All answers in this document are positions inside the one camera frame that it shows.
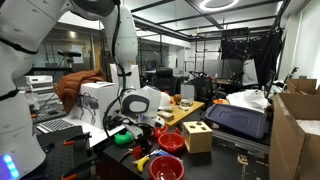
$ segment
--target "wooden box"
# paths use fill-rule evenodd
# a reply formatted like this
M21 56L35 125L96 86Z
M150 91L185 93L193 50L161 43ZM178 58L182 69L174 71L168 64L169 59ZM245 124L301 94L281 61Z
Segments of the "wooden box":
M204 122L184 122L183 137L189 153L211 151L212 130Z
M162 117L165 121L171 121L174 119L174 114L166 111L159 111L158 116Z

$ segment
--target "green object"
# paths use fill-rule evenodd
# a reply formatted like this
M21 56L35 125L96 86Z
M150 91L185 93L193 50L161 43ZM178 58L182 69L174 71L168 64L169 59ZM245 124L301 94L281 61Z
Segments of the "green object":
M132 142L132 135L129 131L127 131L126 134L123 134L123 135L118 133L114 135L114 142L118 145Z

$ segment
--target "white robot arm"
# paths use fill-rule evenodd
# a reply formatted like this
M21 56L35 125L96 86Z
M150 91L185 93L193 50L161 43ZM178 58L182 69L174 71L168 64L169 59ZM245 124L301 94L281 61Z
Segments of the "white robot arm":
M1 179L20 179L45 159L32 130L27 100L18 93L12 79L30 70L40 43L67 11L103 23L118 72L124 76L119 79L125 90L121 93L122 106L130 112L141 112L139 122L163 126L164 121L156 114L160 92L148 87L128 90L133 87L129 78L130 61L137 55L137 37L130 11L117 4L120 0L0 1ZM135 137L141 135L141 132L131 131L138 133Z

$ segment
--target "brown cloth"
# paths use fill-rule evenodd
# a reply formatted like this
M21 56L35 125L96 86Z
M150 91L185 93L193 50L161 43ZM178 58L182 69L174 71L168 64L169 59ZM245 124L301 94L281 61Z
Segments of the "brown cloth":
M63 76L55 88L55 92L63 102L64 110L69 113L77 101L81 84L106 81L101 70L80 71Z

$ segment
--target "red bowl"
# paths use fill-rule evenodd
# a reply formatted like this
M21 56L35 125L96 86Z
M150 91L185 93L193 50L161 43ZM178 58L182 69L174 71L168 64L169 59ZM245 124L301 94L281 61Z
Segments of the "red bowl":
M168 152L174 152L184 145L184 139L177 133L164 133L158 138L159 145Z
M164 125L163 128L153 128L154 131L156 132L156 134L154 135L154 137L159 137L162 134L166 133L168 130L168 126Z
M181 180L184 176L183 164L177 158L172 156L159 156L150 163L149 175L151 179L158 180L158 176L164 171L174 173L175 179L177 180Z

